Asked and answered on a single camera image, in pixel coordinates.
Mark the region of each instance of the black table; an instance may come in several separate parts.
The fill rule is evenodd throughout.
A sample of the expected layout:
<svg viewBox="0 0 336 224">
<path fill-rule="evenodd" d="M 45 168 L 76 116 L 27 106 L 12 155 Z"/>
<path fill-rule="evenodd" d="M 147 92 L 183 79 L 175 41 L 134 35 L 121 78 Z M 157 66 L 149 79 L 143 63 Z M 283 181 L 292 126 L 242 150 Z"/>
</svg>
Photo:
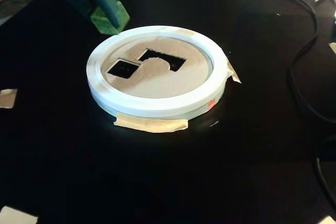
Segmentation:
<svg viewBox="0 0 336 224">
<path fill-rule="evenodd" d="M 286 79 L 312 36 L 289 0 L 120 0 L 128 28 L 173 25 L 217 42 L 243 84 L 185 131 L 113 126 L 92 99 L 86 62 L 108 36 L 65 0 L 35 0 L 0 27 L 0 206 L 39 223 L 317 223 L 335 217 L 314 176 L 315 144 L 335 132 L 297 108 Z M 296 65 L 303 94 L 336 114 L 331 0 L 320 36 Z M 336 187 L 335 164 L 323 167 Z"/>
</svg>

